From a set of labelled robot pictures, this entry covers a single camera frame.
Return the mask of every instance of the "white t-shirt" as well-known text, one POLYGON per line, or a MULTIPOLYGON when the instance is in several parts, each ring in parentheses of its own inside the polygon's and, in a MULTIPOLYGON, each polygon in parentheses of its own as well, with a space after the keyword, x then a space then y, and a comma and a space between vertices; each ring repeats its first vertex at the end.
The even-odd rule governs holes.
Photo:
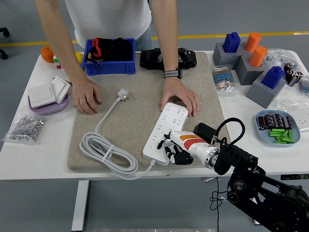
POLYGON ((150 26, 147 0, 66 0, 81 47, 97 36, 138 39, 150 26))

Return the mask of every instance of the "white cable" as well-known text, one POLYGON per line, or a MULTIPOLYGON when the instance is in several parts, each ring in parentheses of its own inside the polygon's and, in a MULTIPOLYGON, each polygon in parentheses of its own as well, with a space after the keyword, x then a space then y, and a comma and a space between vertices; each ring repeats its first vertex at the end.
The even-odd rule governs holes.
POLYGON ((98 160, 106 165, 113 173, 124 180, 135 180, 144 176, 150 169, 154 166, 155 160, 151 160, 150 166, 147 170, 138 176, 133 176, 133 174, 138 170, 139 164, 136 158, 113 144, 111 144, 107 139, 105 139, 101 134, 98 133, 98 129, 108 114, 112 111, 115 105, 120 101, 126 99, 127 95, 119 96, 114 104, 110 107, 105 116, 97 124, 95 132, 88 132, 83 136, 83 140, 79 143, 80 150, 87 156, 98 160), (119 155, 129 161, 130 166, 125 168, 118 164, 112 162, 112 155, 119 155))

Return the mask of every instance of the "purple dish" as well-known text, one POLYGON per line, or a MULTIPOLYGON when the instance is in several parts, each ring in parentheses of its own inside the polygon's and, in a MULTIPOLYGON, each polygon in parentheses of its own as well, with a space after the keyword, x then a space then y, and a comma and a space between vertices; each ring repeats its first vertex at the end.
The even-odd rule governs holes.
POLYGON ((30 110, 32 110, 36 114, 39 114, 39 115, 50 115, 50 114, 54 114, 56 112, 59 112, 59 111, 63 110, 64 108, 66 108, 68 106, 68 104, 69 104, 69 95, 67 94, 64 97, 62 103, 60 103, 60 104, 54 102, 54 103, 51 103, 51 104, 48 104, 48 105, 40 106, 38 108, 32 108, 29 96, 28 96, 28 103, 29 103, 30 110))

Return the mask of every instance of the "watch strap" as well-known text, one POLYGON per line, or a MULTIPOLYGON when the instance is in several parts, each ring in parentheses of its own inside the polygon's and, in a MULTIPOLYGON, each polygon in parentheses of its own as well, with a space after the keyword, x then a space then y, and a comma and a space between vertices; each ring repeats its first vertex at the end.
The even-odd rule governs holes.
POLYGON ((178 77, 179 79, 182 78, 182 72, 181 72, 181 69, 177 69, 177 70, 173 70, 173 71, 166 71, 164 72, 164 78, 167 78, 167 77, 178 77))

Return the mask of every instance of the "felt mat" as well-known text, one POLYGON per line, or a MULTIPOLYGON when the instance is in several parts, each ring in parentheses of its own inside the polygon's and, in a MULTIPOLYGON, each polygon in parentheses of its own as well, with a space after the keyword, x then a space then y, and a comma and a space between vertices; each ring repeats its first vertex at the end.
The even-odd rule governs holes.
MULTIPOLYGON (((200 100, 200 110, 196 117, 188 117, 183 131, 193 131, 200 122, 217 129, 224 121, 218 95, 214 86, 207 55, 196 52, 197 66, 183 70, 183 83, 187 88, 194 90, 200 100)), ((101 162, 92 159, 81 152, 79 142, 85 133, 95 131, 95 127, 107 113, 117 99, 117 93, 122 88, 129 92, 129 99, 120 101, 103 121, 99 133, 114 146, 131 153, 139 162, 139 171, 145 171, 150 160, 142 155, 143 148, 160 117, 160 100, 164 83, 163 72, 141 68, 140 56, 136 54, 136 74, 110 74, 90 76, 101 89, 103 103, 98 106, 99 112, 92 116, 76 113, 68 153, 68 168, 75 172, 110 172, 101 162)), ((178 98, 171 98, 170 102, 184 105, 178 98)), ((226 127, 220 131, 220 137, 229 136, 226 127)), ((124 166, 127 161, 113 156, 112 160, 124 166)), ((155 164, 152 170, 183 168, 182 165, 172 163, 167 166, 155 164)), ((194 159, 186 167, 204 167, 194 159)))

